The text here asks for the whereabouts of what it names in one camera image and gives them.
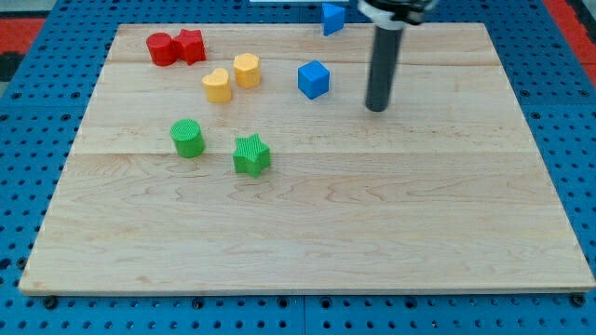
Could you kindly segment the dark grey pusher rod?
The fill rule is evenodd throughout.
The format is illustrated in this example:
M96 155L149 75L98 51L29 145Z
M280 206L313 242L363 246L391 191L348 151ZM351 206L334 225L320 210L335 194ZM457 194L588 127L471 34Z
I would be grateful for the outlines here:
M402 30L376 27L367 82L365 106L373 112L384 111L392 92L400 53Z

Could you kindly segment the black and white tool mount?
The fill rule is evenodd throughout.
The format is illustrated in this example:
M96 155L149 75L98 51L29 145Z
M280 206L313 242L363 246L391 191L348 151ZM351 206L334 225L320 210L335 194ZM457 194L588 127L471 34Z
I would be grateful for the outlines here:
M421 24L439 0L358 0L358 10L384 30L401 30Z

